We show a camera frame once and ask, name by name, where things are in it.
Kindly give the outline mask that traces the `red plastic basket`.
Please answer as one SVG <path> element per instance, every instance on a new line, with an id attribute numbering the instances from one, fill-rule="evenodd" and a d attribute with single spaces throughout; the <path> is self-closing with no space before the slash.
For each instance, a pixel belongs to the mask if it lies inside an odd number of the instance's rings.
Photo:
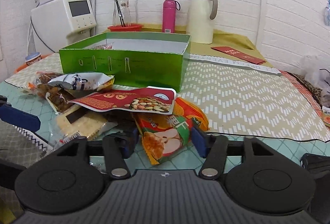
<path id="1" fill-rule="evenodd" d="M 108 26 L 111 32 L 140 32 L 142 30 L 142 24 L 130 24 L 130 25 L 116 25 L 116 26 Z"/>

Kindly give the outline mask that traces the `black straw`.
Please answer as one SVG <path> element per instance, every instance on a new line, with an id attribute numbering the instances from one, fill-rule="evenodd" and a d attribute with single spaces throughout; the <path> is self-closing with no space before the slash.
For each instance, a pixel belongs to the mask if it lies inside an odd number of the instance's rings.
<path id="1" fill-rule="evenodd" d="M 121 22 L 121 27 L 125 27 L 125 22 L 124 22 L 124 18 L 123 18 L 122 12 L 121 12 L 119 1 L 115 0 L 115 2 L 116 2 L 117 9 L 118 9 L 118 15 L 119 15 L 119 19 Z"/>

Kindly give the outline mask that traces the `teal diamond pattern mat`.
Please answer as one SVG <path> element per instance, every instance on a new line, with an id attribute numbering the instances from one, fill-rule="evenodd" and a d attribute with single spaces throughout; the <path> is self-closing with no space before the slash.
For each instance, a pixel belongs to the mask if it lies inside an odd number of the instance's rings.
<path id="1" fill-rule="evenodd" d="M 6 82 L 1 83 L 1 94 L 8 97 L 14 108 L 38 116 L 41 121 L 37 134 L 57 149 L 64 143 L 78 137 L 78 133 L 65 135 L 64 129 L 59 127 L 59 117 L 47 100 L 37 95 L 24 94 L 23 90 Z M 206 138 L 191 136 L 191 141 L 186 141 L 186 130 L 177 132 L 157 132 L 138 127 L 140 136 L 135 152 L 129 157 L 127 164 L 132 169 L 200 169 L 207 153 L 206 145 L 216 135 L 208 134 Z M 300 142 L 288 139 L 261 138 L 263 143 L 269 145 L 290 160 L 298 163 L 306 154 L 329 156 L 329 143 L 321 141 Z"/>

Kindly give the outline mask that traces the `clear cracker packet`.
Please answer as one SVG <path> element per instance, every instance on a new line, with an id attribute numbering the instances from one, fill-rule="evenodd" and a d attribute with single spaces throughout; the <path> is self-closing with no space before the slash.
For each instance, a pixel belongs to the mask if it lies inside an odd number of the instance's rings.
<path id="1" fill-rule="evenodd" d="M 92 141 L 117 125 L 116 121 L 108 121 L 102 113 L 75 104 L 57 115 L 50 124 L 49 144 L 57 149 L 77 137 Z"/>

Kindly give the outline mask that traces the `red envelope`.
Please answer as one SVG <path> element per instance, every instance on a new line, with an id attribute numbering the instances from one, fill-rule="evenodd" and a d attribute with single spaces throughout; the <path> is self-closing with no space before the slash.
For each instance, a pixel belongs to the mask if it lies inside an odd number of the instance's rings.
<path id="1" fill-rule="evenodd" d="M 261 65 L 266 62 L 263 59 L 260 59 L 260 58 L 254 57 L 254 56 L 250 56 L 248 54 L 242 53 L 241 51 L 238 51 L 238 50 L 233 49 L 228 46 L 216 46 L 216 47 L 211 47 L 211 49 L 222 52 L 222 53 L 230 55 L 230 56 L 233 56 L 240 60 L 245 60 L 249 63 L 256 64 L 256 65 Z"/>

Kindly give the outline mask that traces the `white touchscreen appliance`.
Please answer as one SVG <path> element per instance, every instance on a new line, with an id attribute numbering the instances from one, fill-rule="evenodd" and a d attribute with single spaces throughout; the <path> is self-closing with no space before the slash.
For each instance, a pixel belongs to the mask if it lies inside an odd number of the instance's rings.
<path id="1" fill-rule="evenodd" d="M 60 49 L 92 36 L 97 23 L 94 0 L 53 0 L 31 10 L 35 51 L 57 53 Z"/>

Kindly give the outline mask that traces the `small blue lid cup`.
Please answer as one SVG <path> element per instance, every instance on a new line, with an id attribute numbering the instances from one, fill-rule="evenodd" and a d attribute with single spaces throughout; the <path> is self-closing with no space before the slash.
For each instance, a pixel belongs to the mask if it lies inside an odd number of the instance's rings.
<path id="1" fill-rule="evenodd" d="M 42 56 L 39 52 L 30 53 L 25 57 L 25 63 L 27 66 L 34 64 L 42 59 Z"/>

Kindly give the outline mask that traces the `silver blue snack bag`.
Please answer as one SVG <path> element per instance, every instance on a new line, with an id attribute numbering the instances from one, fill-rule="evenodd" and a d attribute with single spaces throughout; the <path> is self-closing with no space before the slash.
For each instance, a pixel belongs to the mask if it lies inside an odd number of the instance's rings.
<path id="1" fill-rule="evenodd" d="M 100 91 L 111 88 L 115 77 L 98 72 L 64 74 L 51 79 L 47 85 L 72 91 Z"/>

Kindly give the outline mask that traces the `pink thermos bottle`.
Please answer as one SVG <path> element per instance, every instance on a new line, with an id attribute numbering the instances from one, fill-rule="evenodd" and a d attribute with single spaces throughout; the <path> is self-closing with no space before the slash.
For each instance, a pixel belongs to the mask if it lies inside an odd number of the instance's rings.
<path id="1" fill-rule="evenodd" d="M 162 32 L 175 33 L 176 11 L 181 9 L 181 5 L 176 0 L 165 0 L 162 10 Z"/>

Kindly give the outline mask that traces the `red mixed nuts packet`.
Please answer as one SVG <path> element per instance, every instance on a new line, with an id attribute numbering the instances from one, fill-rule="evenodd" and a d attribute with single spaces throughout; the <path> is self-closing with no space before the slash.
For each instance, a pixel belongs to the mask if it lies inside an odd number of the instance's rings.
<path id="1" fill-rule="evenodd" d="M 95 92 L 71 103 L 94 112 L 124 110 L 136 113 L 172 114 L 176 91 L 172 88 L 147 87 L 133 90 Z"/>

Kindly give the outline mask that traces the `green cardboard box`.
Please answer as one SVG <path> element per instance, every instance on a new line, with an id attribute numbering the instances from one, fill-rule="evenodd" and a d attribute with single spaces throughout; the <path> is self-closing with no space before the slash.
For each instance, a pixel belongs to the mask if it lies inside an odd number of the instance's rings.
<path id="1" fill-rule="evenodd" d="M 91 50 L 113 43 L 111 50 Z M 190 58 L 189 35 L 162 32 L 104 32 L 59 50 L 64 73 L 99 72 L 115 84 L 180 91 Z"/>

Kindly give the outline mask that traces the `leopard print cloth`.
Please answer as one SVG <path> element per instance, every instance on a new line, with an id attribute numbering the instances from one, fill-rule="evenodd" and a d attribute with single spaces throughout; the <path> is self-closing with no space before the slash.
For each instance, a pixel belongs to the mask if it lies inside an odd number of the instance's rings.
<path id="1" fill-rule="evenodd" d="M 289 73 L 292 75 L 297 81 L 304 86 L 308 91 L 312 94 L 312 97 L 315 99 L 315 101 L 321 106 L 321 92 L 322 90 L 318 87 L 313 86 L 310 82 L 308 82 L 304 76 Z"/>

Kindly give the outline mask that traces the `apple chips orange packet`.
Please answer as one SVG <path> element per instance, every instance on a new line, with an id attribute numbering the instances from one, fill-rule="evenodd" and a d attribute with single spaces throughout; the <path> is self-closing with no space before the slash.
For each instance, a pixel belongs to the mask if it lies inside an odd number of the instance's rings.
<path id="1" fill-rule="evenodd" d="M 198 126 L 209 130 L 205 113 L 191 102 L 178 97 L 173 113 L 135 113 L 133 118 L 141 134 L 141 144 L 152 165 L 158 165 L 191 140 L 191 130 Z"/>

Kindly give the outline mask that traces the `olive yellow cloth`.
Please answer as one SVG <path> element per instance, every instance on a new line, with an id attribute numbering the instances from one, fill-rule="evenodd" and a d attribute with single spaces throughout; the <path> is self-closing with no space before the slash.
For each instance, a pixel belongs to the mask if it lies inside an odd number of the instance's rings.
<path id="1" fill-rule="evenodd" d="M 199 44 L 191 42 L 191 54 L 202 55 L 202 56 L 216 56 L 221 58 L 227 58 L 230 60 L 240 60 L 231 55 L 224 54 L 220 51 L 213 50 L 211 47 L 231 47 L 242 53 L 245 53 L 250 56 L 265 60 L 262 64 L 272 68 L 273 66 L 262 56 L 262 54 L 257 50 L 257 47 L 252 43 L 252 41 L 243 35 L 236 33 L 228 33 L 216 29 L 213 35 L 212 44 Z"/>

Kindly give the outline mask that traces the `clear glass carafe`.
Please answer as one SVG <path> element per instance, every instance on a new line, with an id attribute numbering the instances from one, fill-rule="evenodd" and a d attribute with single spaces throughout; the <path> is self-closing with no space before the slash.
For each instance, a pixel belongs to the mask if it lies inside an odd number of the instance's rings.
<path id="1" fill-rule="evenodd" d="M 128 27 L 131 25 L 129 0 L 114 0 L 112 25 L 120 27 Z"/>

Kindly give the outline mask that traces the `clear dried meat packet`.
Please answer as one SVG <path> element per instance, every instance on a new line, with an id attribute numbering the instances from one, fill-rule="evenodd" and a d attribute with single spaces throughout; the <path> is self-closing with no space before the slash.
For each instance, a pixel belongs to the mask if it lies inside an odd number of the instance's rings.
<path id="1" fill-rule="evenodd" d="M 70 103 L 74 96 L 69 91 L 48 84 L 52 79 L 59 76 L 61 76 L 61 73 L 37 72 L 33 80 L 27 83 L 26 91 L 28 94 L 45 99 L 57 114 L 64 113 L 71 107 L 73 107 L 73 110 L 81 110 L 81 106 Z"/>

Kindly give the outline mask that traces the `black phone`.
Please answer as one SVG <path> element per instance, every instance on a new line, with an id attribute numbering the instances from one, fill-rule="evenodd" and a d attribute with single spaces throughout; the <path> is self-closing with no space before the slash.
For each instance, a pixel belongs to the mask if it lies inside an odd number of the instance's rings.
<path id="1" fill-rule="evenodd" d="M 302 167 L 311 174 L 329 172 L 330 157 L 306 153 L 300 159 Z"/>

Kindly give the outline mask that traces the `beige chevron mat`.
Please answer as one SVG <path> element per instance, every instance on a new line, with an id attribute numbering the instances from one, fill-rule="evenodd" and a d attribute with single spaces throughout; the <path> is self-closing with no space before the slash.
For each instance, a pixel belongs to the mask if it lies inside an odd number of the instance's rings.
<path id="1" fill-rule="evenodd" d="M 60 55 L 49 55 L 4 82 L 27 94 L 37 72 L 64 74 Z M 132 90 L 115 84 L 114 90 Z M 209 130 L 295 141 L 329 141 L 329 129 L 304 96 L 277 69 L 190 54 L 177 95 L 199 107 Z"/>

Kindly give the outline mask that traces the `clear pink cookie packet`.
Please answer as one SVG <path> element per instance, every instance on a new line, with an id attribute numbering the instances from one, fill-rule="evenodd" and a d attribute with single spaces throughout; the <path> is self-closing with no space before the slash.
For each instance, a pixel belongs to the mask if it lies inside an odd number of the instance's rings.
<path id="1" fill-rule="evenodd" d="M 100 44 L 100 45 L 95 45 L 91 47 L 91 50 L 111 50 L 113 46 L 113 43 L 110 44 Z"/>

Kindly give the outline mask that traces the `cream thermal jug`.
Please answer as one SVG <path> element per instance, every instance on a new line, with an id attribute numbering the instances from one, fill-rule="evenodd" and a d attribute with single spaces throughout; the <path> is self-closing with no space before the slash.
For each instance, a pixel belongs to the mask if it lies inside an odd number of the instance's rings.
<path id="1" fill-rule="evenodd" d="M 214 34 L 214 20 L 218 12 L 218 0 L 191 0 L 187 14 L 186 33 L 191 41 L 211 44 Z"/>

